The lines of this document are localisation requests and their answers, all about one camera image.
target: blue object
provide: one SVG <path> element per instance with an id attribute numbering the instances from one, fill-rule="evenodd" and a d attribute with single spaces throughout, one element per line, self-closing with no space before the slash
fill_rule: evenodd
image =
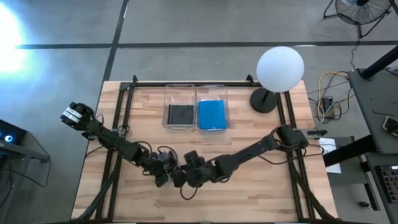
<path id="1" fill-rule="evenodd" d="M 198 127 L 209 131 L 227 128 L 223 100 L 199 101 Z"/>
<path id="2" fill-rule="evenodd" d="M 6 142 L 11 142 L 11 141 L 12 141 L 12 136 L 6 136 L 6 137 L 4 138 L 4 140 L 5 140 Z"/>

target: wooden table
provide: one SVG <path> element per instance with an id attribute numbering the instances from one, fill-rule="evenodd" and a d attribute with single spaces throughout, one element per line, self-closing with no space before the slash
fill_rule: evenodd
<path id="1" fill-rule="evenodd" d="M 104 125 L 111 127 L 120 82 L 105 82 L 98 104 L 104 115 Z M 206 160 L 220 154 L 237 152 L 260 140 L 280 124 L 278 110 L 260 114 L 251 109 L 249 97 L 254 87 L 228 88 L 231 127 L 224 134 L 202 135 L 170 133 L 162 127 L 163 87 L 135 88 L 126 139 L 147 141 L 156 149 L 166 145 L 174 148 L 179 158 L 196 150 Z M 313 128 L 314 123 L 304 82 L 290 91 L 298 128 Z M 285 117 L 289 123 L 287 107 Z M 98 147 L 92 142 L 88 151 Z M 319 153 L 309 147 L 307 154 Z M 267 152 L 272 161 L 286 160 L 279 151 Z M 106 149 L 90 154 L 84 163 L 72 217 L 78 217 L 98 193 L 103 175 Z M 305 158 L 310 188 L 328 212 L 337 217 L 336 208 L 322 156 Z M 193 193 L 188 185 L 183 188 L 188 197 Z M 301 192 L 304 214 L 308 217 Z M 180 196 L 172 182 L 157 188 L 153 177 L 142 175 L 142 169 L 123 161 L 114 213 L 116 222 L 292 222 L 297 221 L 287 164 L 273 166 L 255 158 L 239 167 L 225 184 L 206 183 L 189 201 Z"/>

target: round lamp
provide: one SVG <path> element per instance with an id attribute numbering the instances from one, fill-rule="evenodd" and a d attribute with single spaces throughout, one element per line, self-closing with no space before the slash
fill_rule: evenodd
<path id="1" fill-rule="evenodd" d="M 289 91 L 297 85 L 304 74 L 304 61 L 290 47 L 274 47 L 261 56 L 256 72 L 263 88 L 253 91 L 250 105 L 259 113 L 269 113 L 277 105 L 273 92 Z"/>

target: clear plastic bin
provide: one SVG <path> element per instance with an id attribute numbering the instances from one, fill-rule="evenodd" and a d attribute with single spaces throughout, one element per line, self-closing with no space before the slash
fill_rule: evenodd
<path id="1" fill-rule="evenodd" d="M 231 126 L 228 90 L 223 85 L 197 87 L 198 128 L 203 133 L 222 133 Z"/>
<path id="2" fill-rule="evenodd" d="M 163 127 L 193 131 L 195 115 L 196 91 L 194 85 L 170 84 L 165 86 Z"/>

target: black fan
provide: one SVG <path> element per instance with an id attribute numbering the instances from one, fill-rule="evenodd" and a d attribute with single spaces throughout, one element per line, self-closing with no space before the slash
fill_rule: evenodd
<path id="1" fill-rule="evenodd" d="M 323 18 L 338 16 L 342 21 L 357 25 L 359 38 L 368 35 L 379 22 L 390 13 L 390 8 L 394 0 L 335 0 L 336 14 L 327 16 L 326 11 L 329 9 L 334 0 L 331 0 L 323 13 Z M 369 24 L 378 20 L 370 30 L 362 35 L 361 25 Z"/>

